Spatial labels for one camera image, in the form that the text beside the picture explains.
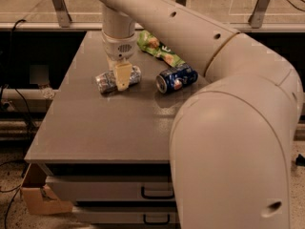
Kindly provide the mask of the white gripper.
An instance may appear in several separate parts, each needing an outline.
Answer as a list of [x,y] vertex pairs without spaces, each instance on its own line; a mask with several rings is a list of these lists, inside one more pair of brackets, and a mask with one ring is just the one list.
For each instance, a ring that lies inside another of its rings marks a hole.
[[116,64],[116,61],[129,59],[134,54],[136,39],[135,31],[102,30],[102,40],[108,56],[109,70],[114,71],[116,87],[119,91],[125,91],[129,88],[132,64],[129,61]]

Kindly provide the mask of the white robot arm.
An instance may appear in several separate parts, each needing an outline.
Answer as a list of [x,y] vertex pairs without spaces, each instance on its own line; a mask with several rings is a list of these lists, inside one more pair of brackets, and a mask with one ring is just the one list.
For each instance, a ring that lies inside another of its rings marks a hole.
[[291,146],[303,105],[295,68],[227,25],[171,0],[100,0],[154,34],[208,86],[170,137],[182,229],[290,229]]

